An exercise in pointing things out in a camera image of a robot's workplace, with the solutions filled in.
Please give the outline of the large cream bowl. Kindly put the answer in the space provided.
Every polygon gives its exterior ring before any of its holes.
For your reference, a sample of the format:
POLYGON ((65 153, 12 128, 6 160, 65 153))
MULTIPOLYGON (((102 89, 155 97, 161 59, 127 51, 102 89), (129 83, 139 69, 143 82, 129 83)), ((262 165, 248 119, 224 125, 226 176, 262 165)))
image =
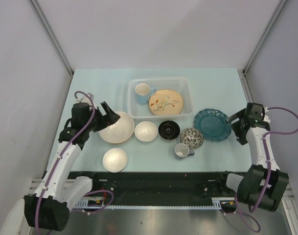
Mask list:
POLYGON ((113 144, 118 144, 128 140, 134 133, 134 120, 125 112, 116 111, 120 119, 113 125, 99 131, 100 137, 113 144))

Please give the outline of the teal glass plate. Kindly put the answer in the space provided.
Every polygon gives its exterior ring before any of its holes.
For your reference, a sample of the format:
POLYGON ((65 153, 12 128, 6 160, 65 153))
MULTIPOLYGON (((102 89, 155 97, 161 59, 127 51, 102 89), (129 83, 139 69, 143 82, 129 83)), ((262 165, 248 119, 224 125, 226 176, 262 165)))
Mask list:
POLYGON ((193 127, 199 130, 206 140, 224 141, 232 132, 227 119, 228 116, 220 110, 203 109, 195 115, 193 127))

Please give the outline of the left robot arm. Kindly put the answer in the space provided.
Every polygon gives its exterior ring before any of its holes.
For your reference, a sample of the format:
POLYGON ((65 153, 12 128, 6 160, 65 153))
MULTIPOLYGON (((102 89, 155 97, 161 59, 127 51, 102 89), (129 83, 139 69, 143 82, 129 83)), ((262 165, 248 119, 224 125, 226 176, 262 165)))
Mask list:
POLYGON ((97 132, 115 124, 120 115, 106 102, 99 108, 86 102, 75 103, 64 129, 59 135, 58 148, 44 178, 32 195, 24 197, 24 215, 30 227, 62 231, 75 205, 84 195, 94 196, 100 191, 100 183, 88 176, 79 176, 65 188, 70 170, 81 154, 90 132, 97 132))

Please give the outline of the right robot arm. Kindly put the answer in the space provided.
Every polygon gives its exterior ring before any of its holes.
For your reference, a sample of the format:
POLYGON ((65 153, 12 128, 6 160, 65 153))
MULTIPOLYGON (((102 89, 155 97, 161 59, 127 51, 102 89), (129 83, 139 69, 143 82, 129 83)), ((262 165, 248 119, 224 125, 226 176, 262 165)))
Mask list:
POLYGON ((241 145, 250 147, 252 165, 244 174, 224 172, 218 191, 222 196, 236 192, 237 200, 251 207, 274 212, 289 183, 280 171, 270 145, 270 119, 263 105, 248 103, 246 108, 227 119, 241 145))

